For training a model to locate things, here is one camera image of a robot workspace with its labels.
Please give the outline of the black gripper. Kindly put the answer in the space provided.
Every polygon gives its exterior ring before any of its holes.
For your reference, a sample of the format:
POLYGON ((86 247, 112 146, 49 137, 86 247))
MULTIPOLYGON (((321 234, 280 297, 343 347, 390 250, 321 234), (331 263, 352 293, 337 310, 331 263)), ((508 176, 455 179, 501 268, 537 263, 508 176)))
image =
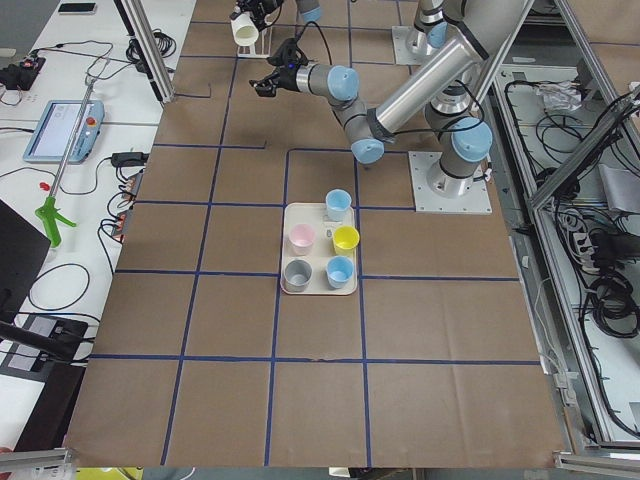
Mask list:
POLYGON ((283 0, 237 0, 234 18, 248 14, 255 25, 265 25, 265 18, 278 10, 283 3, 283 0))
POLYGON ((301 67, 309 65, 309 59, 298 46, 295 37, 287 38, 276 50, 275 54, 267 58, 267 62, 275 69, 271 75, 259 80, 250 80, 250 86, 259 97, 274 98, 278 88, 298 91, 297 74, 301 67))

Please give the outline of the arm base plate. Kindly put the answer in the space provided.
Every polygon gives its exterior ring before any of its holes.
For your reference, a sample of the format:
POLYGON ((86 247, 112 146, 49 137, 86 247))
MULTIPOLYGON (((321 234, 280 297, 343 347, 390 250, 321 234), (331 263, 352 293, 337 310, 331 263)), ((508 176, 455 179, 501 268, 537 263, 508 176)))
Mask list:
POLYGON ((487 182, 477 166, 467 179, 441 170, 440 152, 408 153, 415 210, 418 213, 489 215, 492 213, 487 182))
POLYGON ((393 26, 392 40, 395 63, 420 65, 426 58, 426 35, 411 26, 393 26))

